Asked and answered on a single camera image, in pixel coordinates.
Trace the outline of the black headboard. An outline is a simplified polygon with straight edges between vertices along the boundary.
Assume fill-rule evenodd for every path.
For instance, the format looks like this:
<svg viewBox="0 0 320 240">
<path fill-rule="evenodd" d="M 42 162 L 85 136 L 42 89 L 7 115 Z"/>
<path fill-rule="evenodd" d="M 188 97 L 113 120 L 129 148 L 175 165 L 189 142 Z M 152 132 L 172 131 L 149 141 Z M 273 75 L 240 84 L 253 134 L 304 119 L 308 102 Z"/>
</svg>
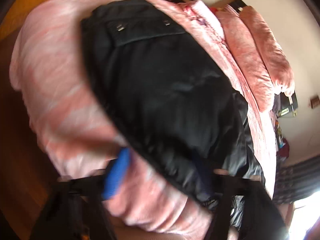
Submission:
<svg viewBox="0 0 320 240">
<path fill-rule="evenodd" d="M 283 116 L 288 117 L 297 116 L 298 101 L 296 93 L 294 92 L 291 96 L 286 96 L 284 93 L 276 94 L 274 96 L 274 105 L 272 111 L 278 118 Z"/>
</svg>

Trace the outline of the folded white pink towel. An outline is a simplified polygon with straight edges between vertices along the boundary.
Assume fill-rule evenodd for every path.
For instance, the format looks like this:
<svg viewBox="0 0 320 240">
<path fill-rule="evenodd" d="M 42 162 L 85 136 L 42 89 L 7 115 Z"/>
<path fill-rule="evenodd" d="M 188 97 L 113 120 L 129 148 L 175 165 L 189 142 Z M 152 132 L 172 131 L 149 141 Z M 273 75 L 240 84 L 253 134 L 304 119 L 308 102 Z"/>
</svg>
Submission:
<svg viewBox="0 0 320 240">
<path fill-rule="evenodd" d="M 220 42 L 225 43 L 225 35 L 220 21 L 201 0 L 191 1 L 187 3 L 178 3 L 178 6 L 192 20 L 196 20 L 210 33 L 214 34 Z"/>
</svg>

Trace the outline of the pink Sweet Dream bedspread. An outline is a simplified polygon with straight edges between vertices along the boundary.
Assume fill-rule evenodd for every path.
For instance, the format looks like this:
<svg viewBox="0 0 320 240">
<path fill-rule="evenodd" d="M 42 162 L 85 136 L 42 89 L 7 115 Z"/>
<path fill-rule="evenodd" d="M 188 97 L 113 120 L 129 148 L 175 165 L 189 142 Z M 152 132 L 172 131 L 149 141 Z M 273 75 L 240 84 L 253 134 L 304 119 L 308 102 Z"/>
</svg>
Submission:
<svg viewBox="0 0 320 240">
<path fill-rule="evenodd" d="M 81 178 L 106 166 L 124 138 L 97 103 L 80 49 L 80 21 L 100 5 L 119 0 L 49 0 L 26 18 L 12 53 L 9 77 L 22 93 L 39 147 L 63 176 Z M 269 112 L 255 98 L 226 42 L 220 42 L 176 4 L 147 0 L 179 23 L 206 50 L 248 102 L 254 153 L 274 192 L 276 139 Z M 138 154 L 117 194 L 104 202 L 121 239 L 203 239 L 211 216 L 167 183 Z"/>
</svg>

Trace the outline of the dark curtain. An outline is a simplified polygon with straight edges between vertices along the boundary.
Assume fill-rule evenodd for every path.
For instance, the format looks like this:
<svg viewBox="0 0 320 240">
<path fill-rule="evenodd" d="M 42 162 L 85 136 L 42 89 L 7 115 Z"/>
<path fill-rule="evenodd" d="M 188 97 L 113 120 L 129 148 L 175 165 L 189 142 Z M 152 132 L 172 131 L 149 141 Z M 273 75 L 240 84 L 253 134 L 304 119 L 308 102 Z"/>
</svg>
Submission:
<svg viewBox="0 0 320 240">
<path fill-rule="evenodd" d="M 290 165 L 277 165 L 273 201 L 290 204 L 319 191 L 319 156 Z"/>
</svg>

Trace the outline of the cluttered bedside table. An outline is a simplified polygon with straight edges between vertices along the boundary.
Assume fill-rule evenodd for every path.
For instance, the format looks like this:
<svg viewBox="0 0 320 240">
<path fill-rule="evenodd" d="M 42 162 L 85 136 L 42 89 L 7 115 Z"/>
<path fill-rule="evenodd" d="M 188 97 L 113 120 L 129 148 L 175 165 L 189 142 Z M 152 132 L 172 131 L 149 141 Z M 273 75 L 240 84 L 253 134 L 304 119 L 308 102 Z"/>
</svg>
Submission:
<svg viewBox="0 0 320 240">
<path fill-rule="evenodd" d="M 285 137 L 283 137 L 278 120 L 275 122 L 275 135 L 277 141 L 277 162 L 283 163 L 290 155 L 290 146 Z"/>
</svg>

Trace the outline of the black padded pants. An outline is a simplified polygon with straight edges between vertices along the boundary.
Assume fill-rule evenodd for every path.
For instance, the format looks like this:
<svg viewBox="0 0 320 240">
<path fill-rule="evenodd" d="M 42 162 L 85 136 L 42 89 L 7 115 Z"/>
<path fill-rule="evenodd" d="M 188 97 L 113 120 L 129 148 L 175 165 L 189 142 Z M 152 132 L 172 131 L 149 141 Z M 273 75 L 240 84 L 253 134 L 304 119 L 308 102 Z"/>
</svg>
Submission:
<svg viewBox="0 0 320 240">
<path fill-rule="evenodd" d="M 101 5 L 81 20 L 92 90 L 129 145 L 172 186 L 213 210 L 222 193 L 213 171 L 240 181 L 263 175 L 248 104 L 198 42 L 146 0 Z M 207 198 L 193 162 L 212 174 Z"/>
</svg>

